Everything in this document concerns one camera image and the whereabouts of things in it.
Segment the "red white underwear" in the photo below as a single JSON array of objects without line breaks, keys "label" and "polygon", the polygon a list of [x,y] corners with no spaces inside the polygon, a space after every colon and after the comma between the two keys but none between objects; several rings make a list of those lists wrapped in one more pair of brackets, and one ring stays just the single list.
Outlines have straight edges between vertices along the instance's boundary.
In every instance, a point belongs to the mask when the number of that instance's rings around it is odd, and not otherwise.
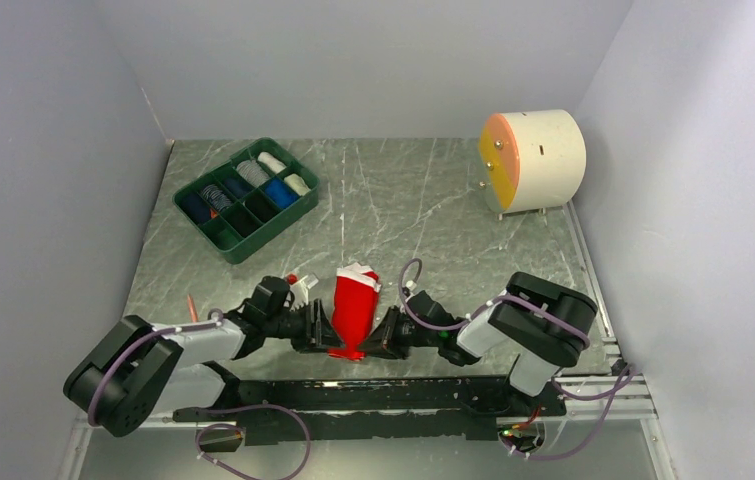
[{"label": "red white underwear", "polygon": [[370,266],[355,262],[337,269],[331,325],[343,346],[329,349],[330,357],[365,358],[360,344],[372,331],[380,291],[379,275]]}]

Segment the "green compartment organizer tray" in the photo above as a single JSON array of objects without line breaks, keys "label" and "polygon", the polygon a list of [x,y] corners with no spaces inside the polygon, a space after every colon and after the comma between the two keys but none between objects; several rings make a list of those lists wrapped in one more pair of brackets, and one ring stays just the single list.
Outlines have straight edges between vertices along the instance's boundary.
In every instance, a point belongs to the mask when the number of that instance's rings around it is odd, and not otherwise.
[{"label": "green compartment organizer tray", "polygon": [[318,204],[316,174],[269,137],[179,188],[172,202],[229,264],[244,262]]}]

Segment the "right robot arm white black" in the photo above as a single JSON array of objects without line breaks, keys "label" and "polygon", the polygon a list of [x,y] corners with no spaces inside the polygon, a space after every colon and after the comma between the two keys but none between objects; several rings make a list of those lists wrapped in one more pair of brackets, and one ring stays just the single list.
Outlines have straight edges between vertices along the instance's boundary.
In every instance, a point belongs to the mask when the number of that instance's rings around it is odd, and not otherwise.
[{"label": "right robot arm white black", "polygon": [[546,384],[575,366],[590,345],[598,305],[587,295],[524,272],[513,274],[493,299],[465,318],[449,313],[424,291],[401,289],[403,301],[387,310],[359,345],[367,356],[405,359],[430,347],[449,363],[469,366],[500,345],[515,352],[502,389],[505,407],[525,415]]}]

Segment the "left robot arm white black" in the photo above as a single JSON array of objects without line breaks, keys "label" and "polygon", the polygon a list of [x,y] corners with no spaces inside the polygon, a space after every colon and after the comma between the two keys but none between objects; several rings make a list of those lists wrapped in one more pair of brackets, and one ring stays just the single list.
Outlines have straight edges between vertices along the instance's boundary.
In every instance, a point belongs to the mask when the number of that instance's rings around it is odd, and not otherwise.
[{"label": "left robot arm white black", "polygon": [[238,409],[239,380],[222,361],[245,358],[267,339],[287,340],[299,353],[343,347],[321,301],[308,293],[266,276],[238,307],[214,309],[203,321],[166,325],[128,315],[72,370],[63,394],[90,425],[115,437],[184,408],[228,419]]}]

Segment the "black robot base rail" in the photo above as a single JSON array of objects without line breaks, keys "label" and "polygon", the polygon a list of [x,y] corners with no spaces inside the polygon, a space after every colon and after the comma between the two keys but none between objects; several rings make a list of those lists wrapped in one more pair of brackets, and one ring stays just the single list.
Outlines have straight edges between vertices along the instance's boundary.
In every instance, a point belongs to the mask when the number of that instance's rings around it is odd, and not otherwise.
[{"label": "black robot base rail", "polygon": [[314,440],[459,436],[493,440],[501,428],[531,416],[563,417],[567,410],[547,385],[536,397],[513,389],[504,376],[369,380],[244,380],[229,383],[210,407],[174,411],[178,423],[233,422],[249,446],[300,440],[299,425],[270,410],[297,413]]}]

